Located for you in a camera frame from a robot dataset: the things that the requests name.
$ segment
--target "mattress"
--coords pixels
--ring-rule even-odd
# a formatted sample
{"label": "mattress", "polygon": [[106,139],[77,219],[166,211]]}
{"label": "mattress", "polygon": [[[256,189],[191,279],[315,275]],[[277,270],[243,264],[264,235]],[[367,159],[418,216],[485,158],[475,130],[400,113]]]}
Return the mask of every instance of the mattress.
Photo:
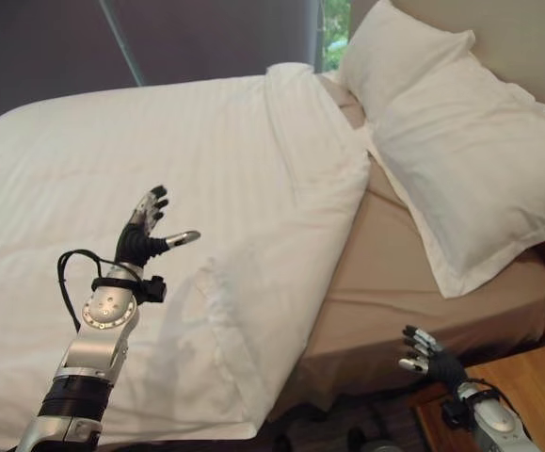
{"label": "mattress", "polygon": [[[320,79],[351,125],[367,135],[358,101]],[[339,394],[413,383],[418,376],[397,366],[407,324],[432,331],[461,356],[484,359],[544,331],[545,266],[532,250],[471,294],[444,299],[408,209],[370,158],[368,187],[309,344],[270,418],[298,403],[326,409]]]}

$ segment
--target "pillow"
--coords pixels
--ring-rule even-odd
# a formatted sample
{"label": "pillow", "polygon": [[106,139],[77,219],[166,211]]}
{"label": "pillow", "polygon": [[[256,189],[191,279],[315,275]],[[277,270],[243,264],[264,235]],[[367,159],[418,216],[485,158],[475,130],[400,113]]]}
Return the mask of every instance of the pillow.
{"label": "pillow", "polygon": [[467,54],[472,31],[448,33],[379,0],[345,49],[339,82],[352,91],[370,121],[426,73]]}
{"label": "pillow", "polygon": [[395,98],[374,126],[373,153],[447,298],[545,241],[545,108],[526,94],[465,56]]}

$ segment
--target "silver robotic arm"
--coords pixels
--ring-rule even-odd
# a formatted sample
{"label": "silver robotic arm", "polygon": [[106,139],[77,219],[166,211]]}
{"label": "silver robotic arm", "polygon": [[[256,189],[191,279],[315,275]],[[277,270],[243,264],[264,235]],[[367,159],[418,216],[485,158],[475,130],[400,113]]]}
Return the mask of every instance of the silver robotic arm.
{"label": "silver robotic arm", "polygon": [[125,361],[128,336],[138,323],[138,305],[144,301],[162,302],[166,294],[163,278],[142,279],[143,267],[151,257],[200,237],[196,231],[159,239],[150,237],[163,216],[161,208],[168,204],[163,199],[166,194],[162,186],[154,188],[132,213],[121,232],[112,267],[104,278],[92,283],[92,296],[82,308],[81,328],[75,319],[77,336],[56,370],[38,416],[29,424],[16,449],[11,450],[96,449],[109,394]]}
{"label": "silver robotic arm", "polygon": [[412,351],[399,365],[444,383],[454,397],[443,407],[446,422],[470,429],[484,452],[539,452],[519,416],[500,403],[496,388],[480,390],[476,383],[488,383],[469,379],[458,359],[427,332],[406,326],[403,333]]}

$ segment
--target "window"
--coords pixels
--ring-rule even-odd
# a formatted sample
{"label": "window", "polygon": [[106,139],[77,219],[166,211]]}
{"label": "window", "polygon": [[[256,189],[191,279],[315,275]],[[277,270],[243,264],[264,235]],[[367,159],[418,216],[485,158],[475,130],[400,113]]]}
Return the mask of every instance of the window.
{"label": "window", "polygon": [[341,56],[349,39],[349,0],[322,0],[324,38],[322,46],[322,69],[332,71],[339,68]]}

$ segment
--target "white bedsheet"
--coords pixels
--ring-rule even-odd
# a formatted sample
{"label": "white bedsheet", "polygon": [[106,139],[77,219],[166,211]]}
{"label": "white bedsheet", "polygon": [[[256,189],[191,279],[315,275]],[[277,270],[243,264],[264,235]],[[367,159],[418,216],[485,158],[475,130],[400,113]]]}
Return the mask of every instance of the white bedsheet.
{"label": "white bedsheet", "polygon": [[[368,178],[361,142],[309,67],[91,93],[0,118],[0,448],[37,413],[74,337],[56,259],[111,257],[164,184],[153,235],[198,242],[151,261],[102,444],[253,436],[306,345]],[[72,260],[76,310],[92,263]]]}

